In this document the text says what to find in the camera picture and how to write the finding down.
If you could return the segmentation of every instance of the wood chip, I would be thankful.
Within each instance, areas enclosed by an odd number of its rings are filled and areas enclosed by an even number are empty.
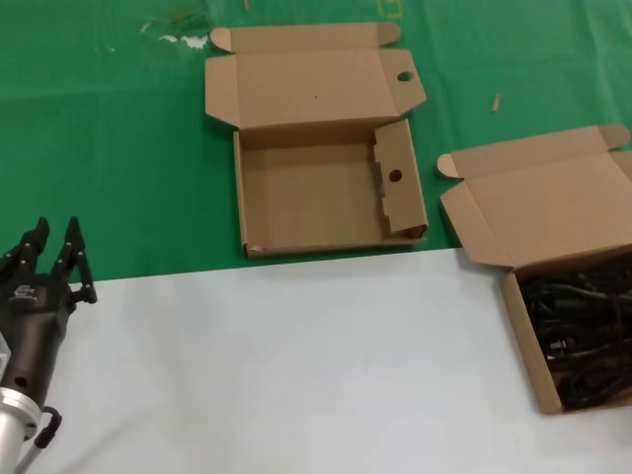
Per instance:
[[[496,113],[500,107],[501,107],[501,93],[499,92],[496,94],[496,97],[494,97],[494,105],[492,106],[492,112]]]

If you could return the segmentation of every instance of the robotic hand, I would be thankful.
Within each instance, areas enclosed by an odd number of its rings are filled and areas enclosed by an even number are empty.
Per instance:
[[[57,351],[77,303],[97,302],[76,217],[50,274],[36,273],[48,232],[41,218],[20,244],[0,254],[0,474],[26,472],[54,437],[61,417],[44,401]],[[75,268],[81,279],[77,291],[68,284]],[[51,414],[50,423],[18,464],[22,444],[35,436],[42,413]]]

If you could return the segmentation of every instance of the metal cylinder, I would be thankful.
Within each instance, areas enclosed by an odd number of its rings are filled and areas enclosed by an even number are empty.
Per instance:
[[[14,474],[22,443],[38,430],[41,411],[26,395],[0,388],[0,474]]]
[[[18,465],[26,427],[13,411],[0,408],[0,474],[13,474]]]

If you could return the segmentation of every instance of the hole in box flap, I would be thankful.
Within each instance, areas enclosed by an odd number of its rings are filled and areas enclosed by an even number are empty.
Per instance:
[[[404,71],[404,72],[400,72],[397,75],[397,80],[399,82],[409,82],[409,81],[412,81],[414,77],[415,77],[415,74],[413,74],[411,71]]]
[[[402,172],[401,170],[393,170],[388,174],[388,179],[392,182],[392,183],[397,183],[398,181],[400,181],[402,179]]]

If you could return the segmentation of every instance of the green surface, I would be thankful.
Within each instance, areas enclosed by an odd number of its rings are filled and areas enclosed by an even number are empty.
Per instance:
[[[77,214],[98,279],[272,262],[241,254],[231,129],[204,115],[203,61],[219,52],[164,34],[398,22],[398,45],[413,51],[429,96],[410,115],[430,220],[418,250],[456,243],[438,204],[452,186],[435,173],[441,153],[596,122],[632,125],[629,1],[250,5],[0,0],[0,249],[45,215],[50,263]]]

